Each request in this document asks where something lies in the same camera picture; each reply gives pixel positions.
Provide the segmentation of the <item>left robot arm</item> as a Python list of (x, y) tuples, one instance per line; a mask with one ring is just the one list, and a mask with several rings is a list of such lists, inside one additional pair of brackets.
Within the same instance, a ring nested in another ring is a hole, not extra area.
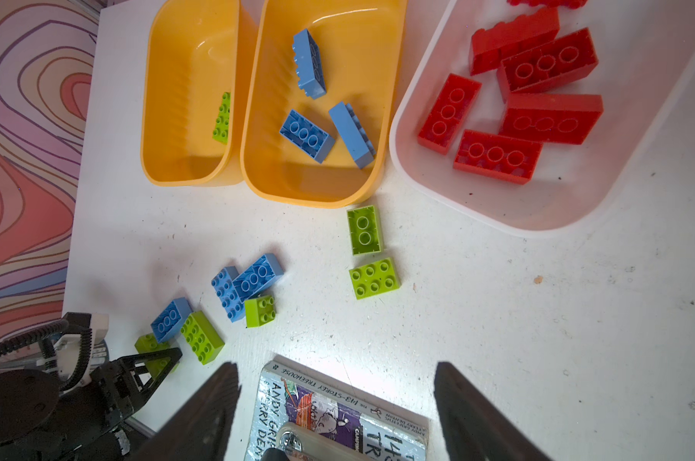
[(128, 424), (182, 352), (142, 337), (136, 355), (92, 364), (108, 322), (61, 319), (0, 342), (0, 358), (36, 345), (36, 368), (0, 372), (0, 460), (128, 460), (147, 435)]

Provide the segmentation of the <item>small green lego brick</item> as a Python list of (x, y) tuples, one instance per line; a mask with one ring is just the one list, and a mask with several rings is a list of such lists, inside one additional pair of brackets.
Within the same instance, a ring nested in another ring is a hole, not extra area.
[(245, 301), (245, 322), (248, 328), (262, 327), (276, 317), (274, 297), (265, 295)]

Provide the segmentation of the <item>green square lego brick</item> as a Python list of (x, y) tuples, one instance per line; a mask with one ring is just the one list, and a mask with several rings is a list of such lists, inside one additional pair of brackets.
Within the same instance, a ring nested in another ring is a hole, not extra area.
[(378, 210), (374, 206), (358, 207), (347, 212), (353, 255), (372, 255), (384, 251)]

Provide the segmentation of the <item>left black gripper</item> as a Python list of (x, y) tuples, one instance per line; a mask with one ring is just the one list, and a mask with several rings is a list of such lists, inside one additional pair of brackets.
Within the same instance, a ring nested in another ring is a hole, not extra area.
[(101, 390), (106, 426), (118, 426), (140, 410), (176, 368), (180, 348), (127, 355), (99, 366), (92, 374)]

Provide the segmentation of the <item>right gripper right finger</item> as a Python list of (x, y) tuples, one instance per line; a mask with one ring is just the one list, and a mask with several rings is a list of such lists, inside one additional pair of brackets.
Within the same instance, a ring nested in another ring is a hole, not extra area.
[(451, 363), (437, 365), (434, 386), (441, 430), (451, 460), (549, 458)]

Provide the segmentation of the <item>red lego brick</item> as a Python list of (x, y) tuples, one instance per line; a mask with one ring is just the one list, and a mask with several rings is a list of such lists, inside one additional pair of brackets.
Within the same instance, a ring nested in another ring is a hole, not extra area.
[(465, 130), (453, 168), (512, 184), (528, 184), (542, 148), (541, 142)]
[(450, 73), (418, 132), (418, 144), (446, 155), (481, 88), (480, 82)]
[(513, 93), (507, 100), (499, 134), (581, 145), (603, 113), (600, 95)]
[(471, 38), (470, 75), (497, 69), (504, 59), (552, 41), (558, 32), (557, 8), (543, 8), (510, 22), (499, 22), (491, 29), (479, 29)]
[(527, 5), (530, 7), (560, 8), (577, 10), (587, 4), (587, 0), (507, 0), (512, 6)]
[(541, 93), (579, 81), (598, 63), (589, 28), (545, 42), (501, 61), (497, 79), (502, 100), (513, 93)]

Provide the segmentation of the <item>long blue lego brick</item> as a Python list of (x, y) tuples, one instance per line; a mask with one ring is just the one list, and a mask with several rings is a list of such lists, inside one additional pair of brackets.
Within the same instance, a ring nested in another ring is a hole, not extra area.
[(375, 158), (375, 149), (351, 105), (338, 103), (328, 111), (340, 138), (359, 169), (369, 166)]

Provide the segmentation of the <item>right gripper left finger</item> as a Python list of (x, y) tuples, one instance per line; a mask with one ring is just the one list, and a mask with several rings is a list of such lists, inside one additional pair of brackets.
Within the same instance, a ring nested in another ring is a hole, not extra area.
[(240, 394), (238, 367), (226, 362), (132, 458), (224, 459)]

